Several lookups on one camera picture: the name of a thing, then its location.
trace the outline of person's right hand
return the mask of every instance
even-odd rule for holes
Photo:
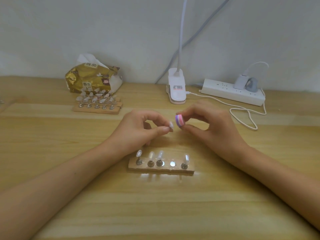
[[[207,130],[189,124],[182,126],[181,129],[199,138],[218,156],[231,164],[239,162],[242,154],[249,149],[238,133],[230,113],[215,107],[210,102],[200,100],[178,114],[182,115],[184,121],[194,118],[208,123]]]

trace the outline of wood grain surface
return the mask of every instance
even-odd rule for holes
[[[197,88],[187,90],[197,92]],[[117,115],[72,111],[78,94],[62,79],[1,77],[0,97],[15,101],[0,113],[0,190],[61,164],[105,140],[132,109],[154,109],[171,121],[196,102],[169,102],[164,85],[125,83]],[[216,106],[229,106],[210,100]],[[320,95],[266,91],[259,129],[237,128],[253,147],[320,180]],[[233,102],[262,111],[261,107]],[[238,117],[249,122],[246,113]],[[191,120],[202,129],[206,124]],[[320,233],[266,187],[182,132],[143,149],[195,161],[193,176],[128,170],[128,155],[102,173],[52,218],[34,239],[319,239]]]

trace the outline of power cord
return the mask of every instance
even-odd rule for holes
[[[203,30],[203,28],[207,25],[207,23],[228,3],[228,1],[230,0],[225,0],[211,15],[210,17],[207,18],[207,20],[202,24],[202,26],[198,29],[198,31],[192,35],[192,37],[190,39],[188,39],[184,44],[182,44],[182,48],[184,48],[186,45],[188,45],[191,41],[194,40],[195,37],[198,36],[198,34]],[[155,84],[157,84],[160,79],[166,74],[167,71],[169,71],[172,63],[174,62],[175,58],[177,57],[179,52],[179,49],[176,50],[176,52],[174,52],[167,68],[162,72],[162,74],[157,78],[157,80],[155,81]]]
[[[261,89],[262,93],[263,93],[263,96],[266,97],[263,89]],[[222,102],[221,100],[215,98],[215,97],[212,97],[212,96],[203,96],[203,95],[199,95],[199,94],[196,94],[196,93],[193,93],[193,92],[189,92],[189,91],[186,91],[186,94],[193,94],[195,96],[198,96],[198,97],[204,97],[204,98],[211,98],[211,99],[214,99],[214,100],[217,100],[218,102],[222,103],[222,104],[225,104],[225,105],[229,105],[229,106],[232,106],[232,107],[236,107],[236,108],[231,108],[229,109],[229,112],[230,114],[242,125],[244,125],[245,127],[247,127],[248,129],[251,129],[253,131],[256,131],[258,130],[258,126],[257,124],[254,122],[254,120],[251,118],[251,113],[255,113],[255,114],[258,114],[258,115],[266,115],[267,114],[267,111],[266,111],[266,107],[263,103],[263,110],[264,110],[264,113],[260,113],[258,111],[255,111],[253,109],[247,109],[245,107],[242,107],[242,106],[238,106],[238,105],[233,105],[233,104],[228,104],[228,103],[225,103],[225,102]],[[235,116],[232,112],[232,110],[242,110],[242,111],[247,111],[248,112],[248,115],[249,115],[249,119],[250,121],[252,122],[252,124],[254,125],[254,127],[250,126],[250,125],[247,125],[246,123],[242,122],[240,119],[237,118],[237,116]]]

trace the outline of wooden nail stand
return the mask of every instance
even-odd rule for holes
[[[181,168],[181,164],[183,163],[183,157],[176,159],[162,159],[162,161],[164,161],[164,165],[159,167],[156,165],[157,160],[154,159],[154,166],[153,167],[149,167],[148,166],[148,161],[149,158],[148,157],[140,157],[143,161],[143,163],[141,165],[137,165],[136,161],[137,161],[137,157],[132,157],[129,160],[129,165],[128,168],[130,170],[137,170],[137,171],[146,171],[146,172],[171,172],[171,173],[189,173],[189,174],[193,174],[195,172],[195,166],[193,161],[189,162],[188,168],[187,169],[182,169]],[[174,161],[175,162],[175,166],[171,166],[170,162]]]
[[[109,115],[117,115],[122,108],[122,103],[120,102],[120,98],[115,98],[117,104],[114,104],[114,109],[110,110],[111,104],[106,104],[106,109],[102,109],[103,104],[99,104],[100,108],[94,108],[95,103],[93,104],[91,101],[89,103],[92,105],[91,108],[87,108],[87,103],[83,103],[83,107],[79,108],[79,104],[76,103],[72,109],[75,112],[89,112],[89,113],[99,113],[99,114],[109,114]]]

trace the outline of white power strip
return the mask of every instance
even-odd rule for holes
[[[211,79],[204,80],[203,87],[200,90],[200,92],[203,94],[209,94],[212,96],[217,96],[257,106],[263,105],[266,99],[261,89],[258,89],[257,92],[250,92],[245,89],[235,89],[232,83],[221,82]]]

